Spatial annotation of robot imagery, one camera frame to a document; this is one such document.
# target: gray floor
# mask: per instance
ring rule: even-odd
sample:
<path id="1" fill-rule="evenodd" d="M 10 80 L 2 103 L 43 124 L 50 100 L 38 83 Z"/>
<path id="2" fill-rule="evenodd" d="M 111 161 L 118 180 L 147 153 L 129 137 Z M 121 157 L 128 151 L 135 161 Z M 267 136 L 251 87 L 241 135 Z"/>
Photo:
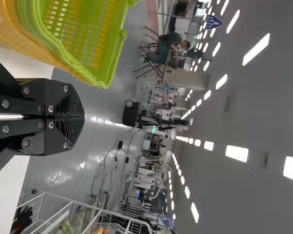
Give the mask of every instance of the gray floor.
<path id="1" fill-rule="evenodd" d="M 135 74 L 133 70 L 141 62 L 138 46 L 143 42 L 143 27 L 148 26 L 146 2 L 142 1 L 128 10 L 124 29 L 128 31 L 121 58 L 111 87 L 107 90 L 90 87 L 78 81 L 70 74 L 55 69 L 52 79 L 69 82 L 77 90 L 85 110 L 85 125 L 75 147 L 62 154 L 34 157 L 29 161 L 22 189 L 22 197 L 28 197 L 32 189 L 68 197 L 80 202 L 90 203 L 91 184 L 100 162 L 114 145 L 117 136 L 130 127 L 121 125 L 125 101 L 132 99 L 135 92 Z M 136 157 L 140 154 L 144 132 L 134 135 L 129 150 L 129 164 L 123 175 L 122 188 L 125 186 L 125 175 L 135 169 Z M 128 137 L 123 149 L 118 153 L 119 165 L 113 174 L 114 196 L 121 183 L 121 174 L 126 149 L 131 137 Z M 103 191 L 110 190 L 109 175 L 116 162 L 116 150 L 106 158 L 107 174 Z M 101 178 L 96 179 L 93 193 L 97 195 Z"/>

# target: green basket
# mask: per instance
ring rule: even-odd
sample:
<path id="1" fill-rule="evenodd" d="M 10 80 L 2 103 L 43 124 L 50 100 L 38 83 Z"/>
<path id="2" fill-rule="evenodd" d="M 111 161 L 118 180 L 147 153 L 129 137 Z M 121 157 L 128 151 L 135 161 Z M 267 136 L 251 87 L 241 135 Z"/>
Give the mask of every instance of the green basket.
<path id="1" fill-rule="evenodd" d="M 129 6 L 140 0 L 17 0 L 26 30 L 79 73 L 108 88 L 127 32 Z"/>

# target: cart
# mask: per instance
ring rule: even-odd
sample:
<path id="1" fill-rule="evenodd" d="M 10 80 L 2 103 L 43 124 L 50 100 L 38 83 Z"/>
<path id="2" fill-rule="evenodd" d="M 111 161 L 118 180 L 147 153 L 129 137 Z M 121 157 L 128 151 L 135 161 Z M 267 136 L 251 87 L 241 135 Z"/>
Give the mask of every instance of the cart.
<path id="1" fill-rule="evenodd" d="M 32 224 L 22 234 L 53 234 L 68 220 L 75 234 L 92 234 L 98 227 L 110 234 L 152 234 L 148 223 L 77 202 L 55 194 L 37 191 L 17 207 L 32 207 Z"/>

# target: blue sign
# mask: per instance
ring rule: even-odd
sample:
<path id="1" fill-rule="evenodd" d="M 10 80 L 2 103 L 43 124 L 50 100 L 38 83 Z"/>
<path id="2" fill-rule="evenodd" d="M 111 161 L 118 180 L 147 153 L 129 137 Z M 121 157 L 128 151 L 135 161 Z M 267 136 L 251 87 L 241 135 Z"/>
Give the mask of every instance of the blue sign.
<path id="1" fill-rule="evenodd" d="M 205 27 L 206 30 L 211 30 L 213 28 L 218 28 L 220 26 L 223 26 L 223 23 L 219 19 L 217 19 L 215 16 L 207 17 L 207 24 Z"/>
<path id="2" fill-rule="evenodd" d="M 157 224 L 164 227 L 169 227 L 170 229 L 176 230 L 176 222 L 165 215 L 158 215 Z"/>

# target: man sitting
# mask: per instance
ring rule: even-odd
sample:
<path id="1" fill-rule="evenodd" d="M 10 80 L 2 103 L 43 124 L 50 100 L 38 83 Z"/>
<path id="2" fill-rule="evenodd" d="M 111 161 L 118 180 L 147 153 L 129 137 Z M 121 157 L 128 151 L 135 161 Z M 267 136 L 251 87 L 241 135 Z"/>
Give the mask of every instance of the man sitting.
<path id="1" fill-rule="evenodd" d="M 191 43 L 187 40 L 183 40 L 178 33 L 161 35 L 159 36 L 159 40 L 157 43 L 157 53 L 155 55 L 151 55 L 149 52 L 146 60 L 158 64 L 165 64 L 168 57 L 169 49 L 171 48 L 172 51 L 177 54 L 178 45 L 180 45 L 181 48 L 188 50 L 191 46 Z"/>

